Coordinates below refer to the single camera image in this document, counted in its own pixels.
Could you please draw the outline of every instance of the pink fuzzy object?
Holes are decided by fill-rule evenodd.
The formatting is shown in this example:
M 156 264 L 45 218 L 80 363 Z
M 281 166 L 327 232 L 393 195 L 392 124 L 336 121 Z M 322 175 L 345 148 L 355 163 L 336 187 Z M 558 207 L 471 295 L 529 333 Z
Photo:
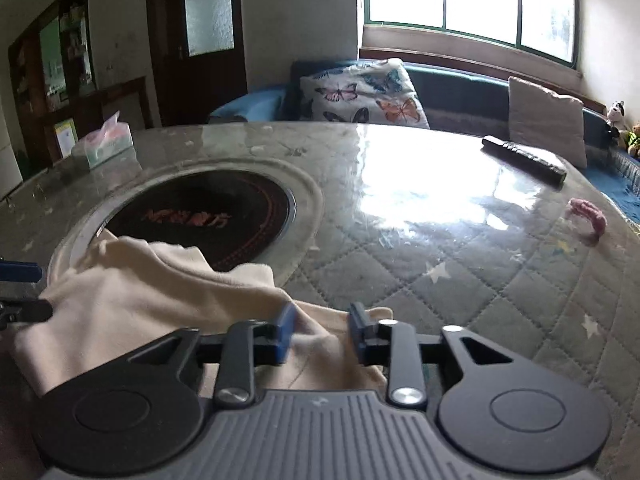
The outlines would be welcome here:
M 583 216 L 591 222 L 595 235 L 600 238 L 607 227 L 607 219 L 604 213 L 588 200 L 572 198 L 569 200 L 571 212 Z

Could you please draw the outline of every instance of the black circular cooktop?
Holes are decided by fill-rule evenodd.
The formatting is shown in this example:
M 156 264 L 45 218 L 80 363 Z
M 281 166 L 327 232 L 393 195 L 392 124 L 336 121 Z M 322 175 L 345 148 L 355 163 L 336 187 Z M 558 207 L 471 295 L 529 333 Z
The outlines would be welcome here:
M 105 227 L 116 236 L 195 246 L 212 269 L 228 271 L 263 252 L 294 208 L 290 192 L 266 176 L 211 170 L 143 191 Z

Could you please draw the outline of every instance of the silver screw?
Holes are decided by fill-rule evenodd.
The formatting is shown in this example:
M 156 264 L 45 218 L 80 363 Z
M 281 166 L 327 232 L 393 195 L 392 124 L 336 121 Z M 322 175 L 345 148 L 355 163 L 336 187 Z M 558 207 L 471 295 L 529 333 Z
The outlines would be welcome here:
M 404 386 L 397 388 L 391 392 L 391 398 L 398 404 L 419 404 L 424 399 L 424 395 L 420 390 Z
M 242 388 L 222 388 L 217 397 L 227 404 L 242 404 L 249 399 L 249 393 Z

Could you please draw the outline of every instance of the butterfly print pillow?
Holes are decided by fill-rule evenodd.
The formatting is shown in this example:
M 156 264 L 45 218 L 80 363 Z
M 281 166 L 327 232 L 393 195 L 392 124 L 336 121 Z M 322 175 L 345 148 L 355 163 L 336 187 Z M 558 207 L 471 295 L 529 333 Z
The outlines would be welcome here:
M 428 128 L 400 59 L 328 68 L 300 78 L 300 120 Z

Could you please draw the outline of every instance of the window sill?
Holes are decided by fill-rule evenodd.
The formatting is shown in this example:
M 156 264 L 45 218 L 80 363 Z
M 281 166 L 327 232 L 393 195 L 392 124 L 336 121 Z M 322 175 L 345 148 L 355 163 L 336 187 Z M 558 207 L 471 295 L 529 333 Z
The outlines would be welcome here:
M 582 73 L 573 68 L 512 46 L 440 30 L 366 23 L 362 48 L 392 48 L 454 57 L 526 74 L 573 92 L 579 92 L 582 87 Z

